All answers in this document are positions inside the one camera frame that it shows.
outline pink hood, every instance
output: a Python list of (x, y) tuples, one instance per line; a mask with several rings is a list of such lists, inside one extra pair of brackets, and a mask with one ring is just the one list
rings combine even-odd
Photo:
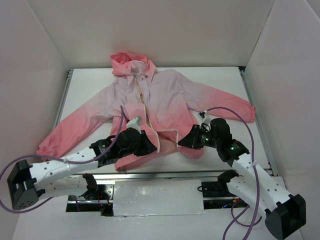
[[(156, 66), (144, 55), (119, 52), (111, 55), (111, 63), (112, 73), (118, 79), (62, 120), (40, 144), (38, 154), (62, 157), (111, 118), (110, 135), (114, 135), (120, 124), (120, 106), (129, 119), (142, 117), (141, 129), (145, 130), (157, 151), (143, 157), (129, 155), (121, 158), (115, 164), (117, 171), (137, 168), (153, 158), (176, 151), (190, 158), (199, 158), (203, 150), (177, 144), (193, 124), (197, 124), (190, 110), (202, 112), (221, 106), (236, 111), (247, 122), (255, 120), (255, 108), (248, 101), (193, 82), (173, 69), (156, 72)], [(237, 120), (231, 112), (223, 109), (212, 110), (209, 114)]]

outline garment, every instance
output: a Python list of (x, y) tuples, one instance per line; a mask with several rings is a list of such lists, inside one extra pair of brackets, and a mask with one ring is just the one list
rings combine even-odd
[[(176, 151), (199, 158), (203, 149), (178, 146), (178, 141), (197, 124), (190, 110), (202, 112), (222, 106), (236, 111), (246, 122), (255, 120), (255, 108), (248, 101), (193, 82), (173, 69), (156, 72), (156, 66), (144, 55), (119, 52), (111, 56), (111, 63), (112, 73), (118, 79), (62, 120), (39, 145), (37, 154), (61, 157), (111, 118), (110, 135), (115, 135), (120, 124), (120, 106), (129, 119), (142, 117), (140, 127), (157, 151), (142, 157), (133, 154), (123, 157), (115, 164), (117, 171), (137, 168), (153, 158)], [(224, 109), (208, 113), (237, 119)]]

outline sleeve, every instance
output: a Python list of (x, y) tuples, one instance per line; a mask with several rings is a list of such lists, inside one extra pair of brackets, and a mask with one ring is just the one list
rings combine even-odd
[[(189, 109), (202, 112), (213, 107), (225, 107), (238, 113), (247, 123), (255, 121), (256, 108), (248, 101), (214, 87), (191, 81), (179, 72), (177, 72), (176, 80), (180, 83), (180, 92)], [(232, 112), (225, 109), (214, 109), (208, 114), (239, 120)]]
[(115, 83), (101, 90), (62, 120), (40, 143), (37, 154), (62, 157), (108, 119), (121, 116), (121, 99)]

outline gradient pink and white jacket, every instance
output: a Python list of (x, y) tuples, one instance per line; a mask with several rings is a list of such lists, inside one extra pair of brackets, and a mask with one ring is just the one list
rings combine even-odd
[[(115, 164), (117, 171), (137, 168), (153, 158), (180, 151), (197, 159), (202, 150), (178, 146), (197, 120), (190, 110), (202, 112), (222, 106), (236, 111), (249, 123), (255, 120), (255, 108), (240, 97), (193, 82), (173, 69), (156, 72), (156, 66), (144, 55), (119, 52), (111, 56), (113, 74), (110, 86), (62, 120), (39, 145), (37, 154), (62, 157), (75, 145), (113, 118), (110, 135), (119, 128), (121, 109), (129, 119), (142, 117), (145, 130), (157, 151), (143, 157), (129, 155)], [(237, 119), (231, 112), (215, 109), (218, 117)]]

